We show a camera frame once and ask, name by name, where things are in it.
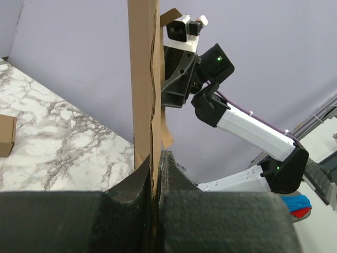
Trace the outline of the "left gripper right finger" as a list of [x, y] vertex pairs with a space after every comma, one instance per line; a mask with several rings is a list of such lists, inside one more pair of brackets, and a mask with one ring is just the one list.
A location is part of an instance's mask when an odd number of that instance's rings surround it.
[[282, 199], [263, 192], [204, 192], [162, 151], [159, 252], [301, 252]]

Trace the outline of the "folded brown cardboard box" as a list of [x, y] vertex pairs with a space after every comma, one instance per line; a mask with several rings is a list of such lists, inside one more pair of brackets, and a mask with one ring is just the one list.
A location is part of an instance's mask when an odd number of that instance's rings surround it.
[[0, 118], [0, 157], [7, 158], [14, 145], [16, 138], [17, 118], [1, 114]]

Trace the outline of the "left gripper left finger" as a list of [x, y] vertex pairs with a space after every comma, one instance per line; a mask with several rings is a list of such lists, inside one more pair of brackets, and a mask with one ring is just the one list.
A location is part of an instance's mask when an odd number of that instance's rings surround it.
[[150, 162], [107, 191], [1, 193], [1, 252], [149, 252]]

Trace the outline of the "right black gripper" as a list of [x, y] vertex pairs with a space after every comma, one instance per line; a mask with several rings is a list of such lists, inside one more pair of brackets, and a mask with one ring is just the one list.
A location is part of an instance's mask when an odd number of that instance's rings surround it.
[[165, 81], [161, 86], [161, 106], [182, 108], [195, 81], [197, 54], [164, 46]]

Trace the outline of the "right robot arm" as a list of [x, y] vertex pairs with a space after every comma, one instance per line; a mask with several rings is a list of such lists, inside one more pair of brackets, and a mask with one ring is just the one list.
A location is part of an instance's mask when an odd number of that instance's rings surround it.
[[234, 72], [234, 65], [218, 44], [203, 55], [165, 46], [164, 64], [163, 107], [181, 108], [191, 100], [199, 120], [266, 153], [264, 160], [249, 169], [200, 184], [201, 190], [279, 194], [297, 191], [309, 158], [308, 151], [290, 134], [272, 128], [218, 95], [220, 84]]

